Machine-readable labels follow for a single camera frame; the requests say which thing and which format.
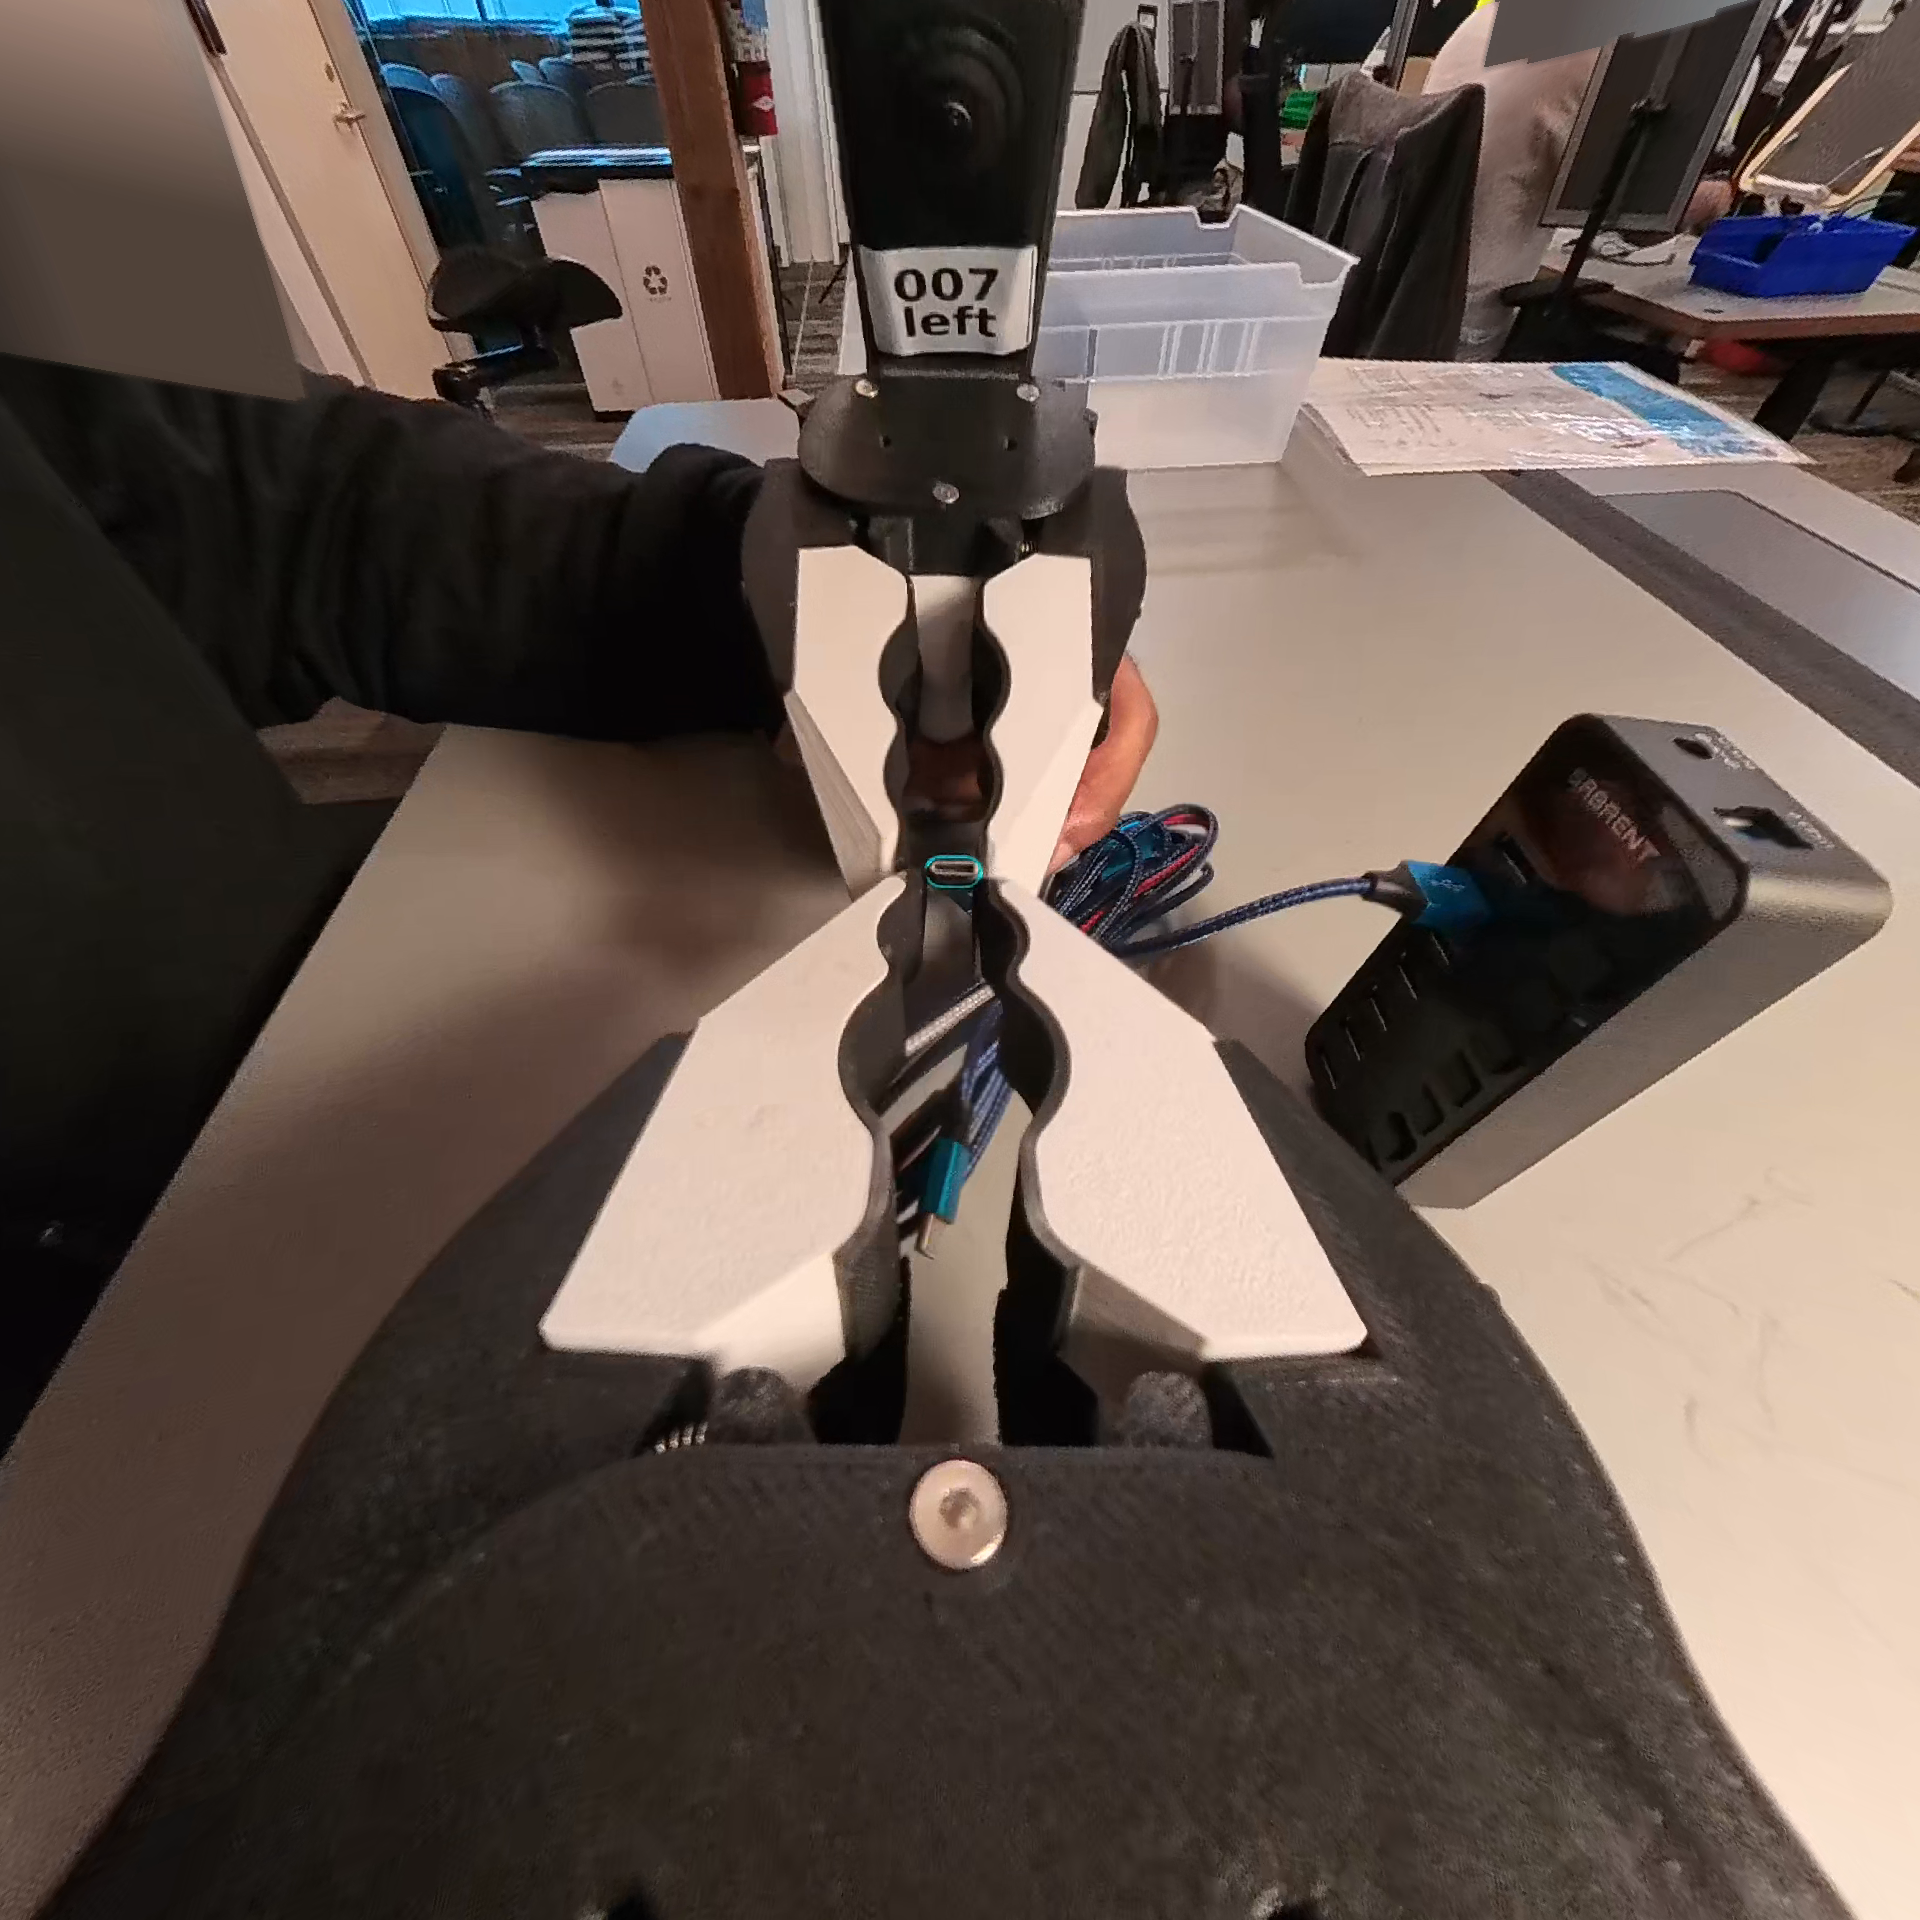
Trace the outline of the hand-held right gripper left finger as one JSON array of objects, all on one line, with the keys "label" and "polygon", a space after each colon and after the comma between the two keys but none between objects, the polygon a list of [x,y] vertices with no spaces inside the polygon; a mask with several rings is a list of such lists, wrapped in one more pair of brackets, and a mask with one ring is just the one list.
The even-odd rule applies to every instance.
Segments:
[{"label": "hand-held right gripper left finger", "polygon": [[922,884],[883,880],[686,1035],[542,1341],[773,1371],[818,1426],[897,1426],[909,1282],[883,1095]]}]

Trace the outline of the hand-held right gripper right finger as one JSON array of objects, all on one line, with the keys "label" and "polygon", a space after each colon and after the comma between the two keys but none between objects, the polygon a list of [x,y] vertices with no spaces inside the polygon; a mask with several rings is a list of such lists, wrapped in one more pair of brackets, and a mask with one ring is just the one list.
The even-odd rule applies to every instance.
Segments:
[{"label": "hand-held right gripper right finger", "polygon": [[1369,1341],[1213,1031],[1016,882],[981,901],[1030,1112],[997,1300],[1002,1426],[1102,1426],[1146,1374]]}]

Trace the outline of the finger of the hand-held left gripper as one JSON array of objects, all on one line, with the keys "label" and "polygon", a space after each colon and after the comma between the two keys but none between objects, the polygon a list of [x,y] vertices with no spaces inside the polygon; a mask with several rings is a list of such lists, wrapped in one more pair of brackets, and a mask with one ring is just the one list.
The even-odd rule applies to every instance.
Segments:
[{"label": "finger of the hand-held left gripper", "polygon": [[787,721],[849,890],[896,876],[906,841],[918,613],[901,573],[859,546],[799,548]]},{"label": "finger of the hand-held left gripper", "polygon": [[997,670],[987,756],[983,865],[1042,890],[1106,721],[1094,694],[1091,558],[1032,556],[981,593],[983,667]]}]

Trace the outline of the clear plastic bin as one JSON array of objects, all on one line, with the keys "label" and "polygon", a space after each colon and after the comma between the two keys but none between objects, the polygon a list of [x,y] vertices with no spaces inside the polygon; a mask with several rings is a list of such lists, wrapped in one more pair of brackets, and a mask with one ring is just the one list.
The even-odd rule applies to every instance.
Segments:
[{"label": "clear plastic bin", "polygon": [[1035,374],[1094,414],[1102,469],[1274,469],[1354,254],[1238,205],[1060,213]]}]

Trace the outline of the black USB hub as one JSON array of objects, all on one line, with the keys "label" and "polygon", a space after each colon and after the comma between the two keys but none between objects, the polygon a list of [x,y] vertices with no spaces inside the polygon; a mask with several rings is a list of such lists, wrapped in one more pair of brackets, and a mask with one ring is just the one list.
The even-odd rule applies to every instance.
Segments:
[{"label": "black USB hub", "polygon": [[1892,884],[1709,725],[1574,717],[1311,1027],[1311,1095],[1412,1204],[1459,1212],[1866,947]]}]

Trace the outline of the person's left forearm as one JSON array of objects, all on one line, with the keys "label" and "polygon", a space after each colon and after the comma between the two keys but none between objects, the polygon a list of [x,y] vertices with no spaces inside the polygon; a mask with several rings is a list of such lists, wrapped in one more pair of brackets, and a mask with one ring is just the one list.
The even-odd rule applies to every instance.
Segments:
[{"label": "person's left forearm", "polygon": [[252,729],[341,699],[598,742],[782,731],[741,585],[760,469],[646,471],[311,377],[252,398],[5,355],[5,410]]}]

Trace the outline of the person's left hand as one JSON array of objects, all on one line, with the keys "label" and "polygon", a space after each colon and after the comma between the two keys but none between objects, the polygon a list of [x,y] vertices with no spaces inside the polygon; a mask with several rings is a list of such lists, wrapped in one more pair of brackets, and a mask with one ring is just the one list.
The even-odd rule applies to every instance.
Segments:
[{"label": "person's left hand", "polygon": [[1132,655],[1113,673],[1104,734],[1089,756],[1044,871],[1057,876],[1117,830],[1158,734],[1158,710]]}]

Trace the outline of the black coat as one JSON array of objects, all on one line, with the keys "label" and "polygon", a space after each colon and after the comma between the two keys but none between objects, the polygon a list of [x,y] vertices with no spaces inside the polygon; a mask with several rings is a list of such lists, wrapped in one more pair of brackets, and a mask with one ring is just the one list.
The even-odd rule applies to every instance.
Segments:
[{"label": "black coat", "polygon": [[1142,8],[1106,46],[1076,177],[1077,213],[1152,205],[1162,190],[1158,11]]}]

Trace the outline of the grey jacket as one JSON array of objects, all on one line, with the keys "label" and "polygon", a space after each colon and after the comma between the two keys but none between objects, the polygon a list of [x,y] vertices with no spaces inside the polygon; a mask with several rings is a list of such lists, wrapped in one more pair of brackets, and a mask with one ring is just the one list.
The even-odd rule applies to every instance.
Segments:
[{"label": "grey jacket", "polygon": [[1285,224],[1354,258],[1323,355],[1453,363],[1466,317],[1484,86],[1317,98]]}]

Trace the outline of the person's black clothing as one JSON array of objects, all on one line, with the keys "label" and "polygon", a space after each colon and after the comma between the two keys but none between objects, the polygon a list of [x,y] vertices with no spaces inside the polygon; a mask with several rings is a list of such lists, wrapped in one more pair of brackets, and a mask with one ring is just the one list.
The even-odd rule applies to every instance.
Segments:
[{"label": "person's black clothing", "polygon": [[343,891],[262,734],[389,707],[350,459],[428,421],[5,363],[5,1448]]}]

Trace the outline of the beige door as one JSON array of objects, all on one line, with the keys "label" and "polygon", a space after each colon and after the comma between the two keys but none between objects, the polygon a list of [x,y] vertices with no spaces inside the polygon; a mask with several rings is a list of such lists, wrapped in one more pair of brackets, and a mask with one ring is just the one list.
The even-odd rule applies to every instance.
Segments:
[{"label": "beige door", "polygon": [[322,275],[368,386],[432,398],[444,341],[424,317],[437,244],[397,147],[377,64],[347,3],[306,3],[329,88],[322,151]]}]

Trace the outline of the work table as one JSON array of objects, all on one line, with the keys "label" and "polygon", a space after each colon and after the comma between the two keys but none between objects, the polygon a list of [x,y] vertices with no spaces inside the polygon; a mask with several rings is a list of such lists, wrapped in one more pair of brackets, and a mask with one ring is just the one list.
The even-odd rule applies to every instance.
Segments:
[{"label": "work table", "polygon": [[1756,411],[1756,429],[1793,442],[1843,365],[1916,374],[1916,275],[1883,267],[1852,295],[1745,297],[1692,281],[1692,239],[1668,265],[1593,263],[1581,272],[1590,304],[1673,343],[1753,343],[1786,349],[1790,368]]}]

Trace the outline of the grey monitor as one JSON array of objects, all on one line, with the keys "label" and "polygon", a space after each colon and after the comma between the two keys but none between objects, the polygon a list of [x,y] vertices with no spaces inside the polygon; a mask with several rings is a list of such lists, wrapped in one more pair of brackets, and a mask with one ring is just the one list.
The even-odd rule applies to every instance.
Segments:
[{"label": "grey monitor", "polygon": [[1602,205],[1608,229],[1680,233],[1753,73],[1762,27],[1756,8],[1732,8],[1602,46],[1542,227],[1581,229]]}]

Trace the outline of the blue plastic bin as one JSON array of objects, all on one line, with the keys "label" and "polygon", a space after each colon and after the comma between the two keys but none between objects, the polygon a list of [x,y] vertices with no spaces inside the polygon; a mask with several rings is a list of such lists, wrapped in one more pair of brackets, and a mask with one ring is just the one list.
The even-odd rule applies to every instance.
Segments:
[{"label": "blue plastic bin", "polygon": [[1854,297],[1916,243],[1871,216],[1726,216],[1692,249],[1692,283],[1751,302]]}]

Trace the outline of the wooden post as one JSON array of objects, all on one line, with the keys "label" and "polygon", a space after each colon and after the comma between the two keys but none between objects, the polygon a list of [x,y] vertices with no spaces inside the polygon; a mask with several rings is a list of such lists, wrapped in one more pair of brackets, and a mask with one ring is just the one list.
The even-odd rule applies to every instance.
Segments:
[{"label": "wooden post", "polygon": [[674,180],[722,398],[782,395],[782,341],[714,3],[645,3]]}]

